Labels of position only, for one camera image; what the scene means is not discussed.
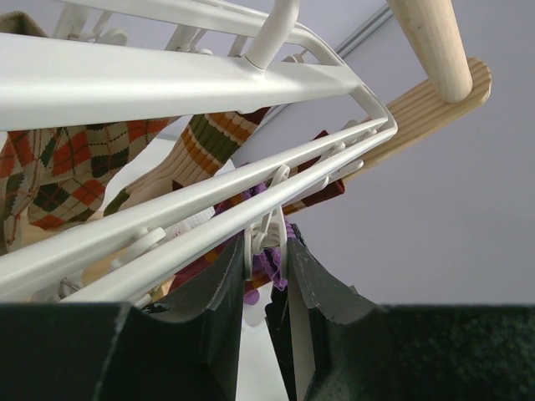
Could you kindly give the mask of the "white plastic clip hanger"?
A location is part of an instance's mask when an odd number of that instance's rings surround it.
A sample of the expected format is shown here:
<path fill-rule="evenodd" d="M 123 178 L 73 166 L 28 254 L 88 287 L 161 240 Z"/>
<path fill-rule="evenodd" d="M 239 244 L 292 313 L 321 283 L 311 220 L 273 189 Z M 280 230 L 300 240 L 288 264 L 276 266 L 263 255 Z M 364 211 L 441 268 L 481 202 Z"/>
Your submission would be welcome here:
<path fill-rule="evenodd" d="M 133 302 L 238 232 L 246 264 L 283 218 L 396 137 L 393 114 L 297 3 L 72 1 L 53 36 L 1 18 L 1 300 L 102 258 L 67 302 Z M 226 174 L 277 103 L 347 94 L 361 124 Z"/>

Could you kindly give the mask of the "purple orange striped sock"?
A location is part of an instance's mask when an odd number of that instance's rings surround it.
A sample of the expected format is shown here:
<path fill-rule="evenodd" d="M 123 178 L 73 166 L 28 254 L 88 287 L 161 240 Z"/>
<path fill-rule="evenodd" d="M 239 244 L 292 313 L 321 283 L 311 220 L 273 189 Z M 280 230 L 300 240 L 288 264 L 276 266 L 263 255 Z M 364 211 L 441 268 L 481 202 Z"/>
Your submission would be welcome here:
<path fill-rule="evenodd" d="M 215 216 L 218 216 L 223 211 L 226 211 L 233 206 L 236 206 L 243 201 L 258 195 L 266 189 L 267 185 L 265 183 L 261 183 L 248 190 L 245 190 L 239 195 L 232 196 L 231 198 L 215 206 Z M 197 258 L 189 266 L 186 266 L 178 271 L 175 274 L 173 282 L 171 283 L 169 292 L 175 291 L 186 282 L 190 281 L 193 277 L 197 276 L 211 266 L 222 254 L 227 244 L 231 240 L 232 239 L 224 241 L 222 244 L 207 252 L 204 256 Z M 247 305 L 255 305 L 259 301 L 260 294 L 258 289 L 269 282 L 272 282 L 279 291 L 282 291 L 286 288 L 287 281 L 282 279 L 280 267 L 281 252 L 279 247 L 265 249 L 260 255 L 253 257 L 252 280 L 246 282 L 245 284 L 244 302 Z"/>

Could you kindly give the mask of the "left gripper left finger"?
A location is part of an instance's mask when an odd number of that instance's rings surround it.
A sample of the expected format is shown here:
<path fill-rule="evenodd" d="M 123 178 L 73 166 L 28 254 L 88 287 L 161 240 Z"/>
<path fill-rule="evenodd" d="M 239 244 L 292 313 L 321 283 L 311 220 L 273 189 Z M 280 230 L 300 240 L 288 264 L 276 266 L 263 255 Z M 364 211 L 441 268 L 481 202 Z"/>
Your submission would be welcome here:
<path fill-rule="evenodd" d="M 233 400 L 244 240 L 158 302 L 1 307 L 4 400 Z"/>

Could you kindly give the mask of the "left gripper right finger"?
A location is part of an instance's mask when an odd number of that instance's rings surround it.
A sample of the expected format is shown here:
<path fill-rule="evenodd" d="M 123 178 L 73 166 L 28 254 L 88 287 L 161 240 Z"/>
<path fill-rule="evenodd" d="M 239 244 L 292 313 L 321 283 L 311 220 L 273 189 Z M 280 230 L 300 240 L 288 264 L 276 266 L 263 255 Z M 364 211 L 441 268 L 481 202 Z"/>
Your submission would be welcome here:
<path fill-rule="evenodd" d="M 379 305 L 300 232 L 267 328 L 291 400 L 531 400 L 531 305 Z"/>

